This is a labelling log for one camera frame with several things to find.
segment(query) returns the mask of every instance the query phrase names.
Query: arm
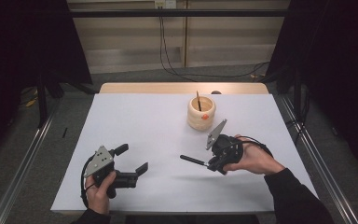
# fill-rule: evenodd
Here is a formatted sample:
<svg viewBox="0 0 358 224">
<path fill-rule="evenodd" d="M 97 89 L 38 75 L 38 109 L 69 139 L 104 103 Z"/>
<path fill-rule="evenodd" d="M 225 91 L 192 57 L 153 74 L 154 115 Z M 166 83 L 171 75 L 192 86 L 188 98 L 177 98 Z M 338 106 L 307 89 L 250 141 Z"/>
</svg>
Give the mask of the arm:
<svg viewBox="0 0 358 224">
<path fill-rule="evenodd" d="M 289 169 L 264 178 L 274 198 L 276 217 L 282 224 L 334 223 L 322 202 Z"/>
<path fill-rule="evenodd" d="M 83 215 L 72 224 L 109 224 L 109 198 L 106 195 L 108 187 L 115 181 L 116 172 L 110 173 L 101 186 L 97 188 L 94 186 L 94 179 L 92 175 L 86 178 L 87 200 L 89 208 Z"/>
<path fill-rule="evenodd" d="M 324 205 L 302 185 L 289 169 L 275 161 L 264 150 L 253 144 L 243 144 L 243 155 L 238 163 L 227 164 L 225 171 L 247 170 L 264 174 L 274 199 L 277 219 L 282 223 L 334 223 Z"/>
</svg>

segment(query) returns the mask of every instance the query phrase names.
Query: pencil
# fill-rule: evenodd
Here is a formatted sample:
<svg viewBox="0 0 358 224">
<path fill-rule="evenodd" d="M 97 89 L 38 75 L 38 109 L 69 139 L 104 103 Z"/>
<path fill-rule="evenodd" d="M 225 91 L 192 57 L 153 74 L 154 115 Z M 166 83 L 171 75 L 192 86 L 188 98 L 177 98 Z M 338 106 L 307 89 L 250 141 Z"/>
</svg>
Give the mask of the pencil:
<svg viewBox="0 0 358 224">
<path fill-rule="evenodd" d="M 199 111 L 201 110 L 201 102 L 200 102 L 200 96 L 199 96 L 199 92 L 197 91 L 197 103 L 199 103 Z"/>
</svg>

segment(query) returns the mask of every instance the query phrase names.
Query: black curtain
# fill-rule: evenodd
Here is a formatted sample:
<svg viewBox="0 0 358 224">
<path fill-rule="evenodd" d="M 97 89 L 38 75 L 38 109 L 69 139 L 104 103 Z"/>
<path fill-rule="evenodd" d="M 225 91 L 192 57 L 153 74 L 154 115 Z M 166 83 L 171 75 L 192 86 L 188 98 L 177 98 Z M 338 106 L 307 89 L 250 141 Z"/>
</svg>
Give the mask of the black curtain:
<svg viewBox="0 0 358 224">
<path fill-rule="evenodd" d="M 277 76 L 278 89 L 287 91 L 297 68 L 358 159 L 358 1 L 292 0 L 289 10 L 298 9 L 317 13 L 285 18 L 268 76 L 288 65 Z"/>
<path fill-rule="evenodd" d="M 69 12 L 66 1 L 0 1 L 0 138 L 39 74 L 50 91 L 67 79 L 91 83 L 73 19 L 54 12 Z"/>
</svg>

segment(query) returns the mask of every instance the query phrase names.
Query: person's right hand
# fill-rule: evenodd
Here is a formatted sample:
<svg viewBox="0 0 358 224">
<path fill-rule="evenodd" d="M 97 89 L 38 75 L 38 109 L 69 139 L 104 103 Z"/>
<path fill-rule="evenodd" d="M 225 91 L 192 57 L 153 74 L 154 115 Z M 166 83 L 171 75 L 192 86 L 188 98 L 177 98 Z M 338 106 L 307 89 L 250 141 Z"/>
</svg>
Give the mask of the person's right hand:
<svg viewBox="0 0 358 224">
<path fill-rule="evenodd" d="M 235 135 L 241 141 L 250 139 Z M 223 167 L 224 171 L 247 170 L 257 175 L 273 175 L 284 169 L 280 163 L 275 161 L 267 152 L 255 144 L 243 144 L 243 155 L 238 163 L 230 163 Z"/>
</svg>

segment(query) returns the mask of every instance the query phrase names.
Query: black sleeve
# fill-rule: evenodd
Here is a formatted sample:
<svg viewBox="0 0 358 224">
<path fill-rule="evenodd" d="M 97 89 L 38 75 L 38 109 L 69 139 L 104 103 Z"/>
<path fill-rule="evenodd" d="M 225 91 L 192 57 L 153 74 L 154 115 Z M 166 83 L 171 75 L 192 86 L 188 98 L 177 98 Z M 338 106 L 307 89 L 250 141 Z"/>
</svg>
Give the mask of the black sleeve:
<svg viewBox="0 0 358 224">
<path fill-rule="evenodd" d="M 77 221 L 72 222 L 72 224 L 93 224 L 93 223 L 109 224 L 110 216 L 96 213 L 88 208 Z"/>
<path fill-rule="evenodd" d="M 274 198 L 275 216 L 282 223 L 334 223 L 326 207 L 289 169 L 265 180 Z"/>
</svg>

